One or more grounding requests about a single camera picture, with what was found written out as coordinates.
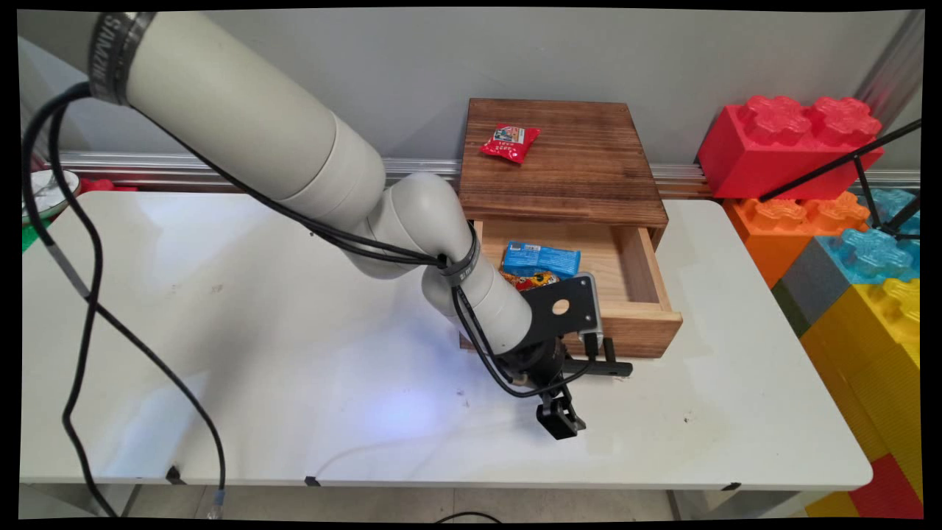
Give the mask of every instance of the wooden drawer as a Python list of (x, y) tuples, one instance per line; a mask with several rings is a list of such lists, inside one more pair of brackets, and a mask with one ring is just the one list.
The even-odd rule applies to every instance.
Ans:
[[(595, 276), (603, 333), (617, 356), (660, 357), (683, 323), (671, 310), (646, 228), (495, 220), (475, 220), (475, 227), (481, 252), (498, 268), (510, 240), (580, 251), (579, 270)], [(575, 334), (564, 342), (570, 353), (585, 354)]]

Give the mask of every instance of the red snack bag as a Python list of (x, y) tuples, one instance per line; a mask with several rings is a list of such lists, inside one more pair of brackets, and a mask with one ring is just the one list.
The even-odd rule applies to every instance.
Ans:
[(507, 124), (497, 124), (497, 130), (490, 140), (480, 147), (485, 155), (504, 157), (518, 164), (524, 163), (524, 157), (530, 145), (540, 136), (540, 129), (515, 127)]

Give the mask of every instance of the white table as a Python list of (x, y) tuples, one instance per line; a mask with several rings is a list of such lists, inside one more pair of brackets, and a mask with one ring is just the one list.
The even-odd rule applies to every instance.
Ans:
[[(870, 465), (723, 210), (665, 201), (658, 262), (684, 323), (628, 379), (571, 385), (588, 424), (556, 441), (426, 303), (421, 272), (360, 274), (240, 194), (92, 192), (103, 304), (215, 420), (233, 485), (855, 489)], [(83, 277), (71, 210), (51, 228)], [(23, 255), (21, 482), (80, 482), (60, 414), (84, 302), (40, 243)], [(102, 483), (214, 484), (207, 429), (102, 319), (73, 416)]]

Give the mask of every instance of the yellow lego block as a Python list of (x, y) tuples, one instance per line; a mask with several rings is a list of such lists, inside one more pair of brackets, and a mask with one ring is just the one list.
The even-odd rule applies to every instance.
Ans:
[(922, 500), (919, 345), (907, 342), (877, 356), (850, 379), (853, 393)]
[(860, 517), (847, 491), (835, 491), (804, 508), (808, 517)]
[(801, 342), (811, 363), (815, 365), (821, 381), (831, 392), (831, 398), (834, 399), (841, 415), (844, 416), (844, 421), (851, 428), (853, 436), (860, 444), (864, 455), (867, 456), (867, 460), (873, 462), (889, 453), (889, 448), (880, 438), (880, 433), (867, 411), (857, 400), (857, 396), (854, 395), (844, 376), (840, 374), (834, 361), (828, 356), (828, 344), (816, 326), (811, 326), (802, 335)]
[(827, 340), (840, 372), (854, 377), (896, 344), (919, 342), (919, 280), (853, 285), (811, 328)]

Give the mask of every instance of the blue snack package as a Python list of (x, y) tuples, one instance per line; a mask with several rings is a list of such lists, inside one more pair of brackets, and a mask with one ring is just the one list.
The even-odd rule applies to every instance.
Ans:
[(517, 276), (551, 273), (566, 279), (579, 272), (582, 253), (542, 245), (511, 241), (504, 255), (504, 272)]

